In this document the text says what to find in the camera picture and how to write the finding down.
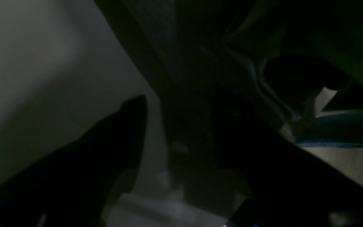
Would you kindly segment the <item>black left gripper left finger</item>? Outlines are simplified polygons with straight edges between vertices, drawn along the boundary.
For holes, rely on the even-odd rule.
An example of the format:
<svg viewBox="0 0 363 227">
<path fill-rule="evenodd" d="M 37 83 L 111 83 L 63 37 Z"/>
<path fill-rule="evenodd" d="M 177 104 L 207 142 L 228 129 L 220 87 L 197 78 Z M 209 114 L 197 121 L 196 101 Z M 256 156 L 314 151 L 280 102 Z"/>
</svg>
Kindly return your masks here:
<svg viewBox="0 0 363 227">
<path fill-rule="evenodd" d="M 0 227 L 103 227 L 111 190 L 135 184 L 147 129 L 147 98 L 136 96 L 71 142 L 0 184 Z"/>
</svg>

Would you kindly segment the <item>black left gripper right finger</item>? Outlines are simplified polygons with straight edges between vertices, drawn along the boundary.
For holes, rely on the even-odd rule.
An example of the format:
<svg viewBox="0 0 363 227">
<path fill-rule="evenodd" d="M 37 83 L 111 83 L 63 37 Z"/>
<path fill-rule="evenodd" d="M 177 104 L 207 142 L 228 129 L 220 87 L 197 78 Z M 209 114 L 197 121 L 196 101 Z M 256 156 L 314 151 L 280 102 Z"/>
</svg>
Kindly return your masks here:
<svg viewBox="0 0 363 227">
<path fill-rule="evenodd" d="M 241 174 L 252 198 L 228 227 L 363 227 L 363 186 L 281 138 L 245 100 L 211 105 L 218 167 Z"/>
</svg>

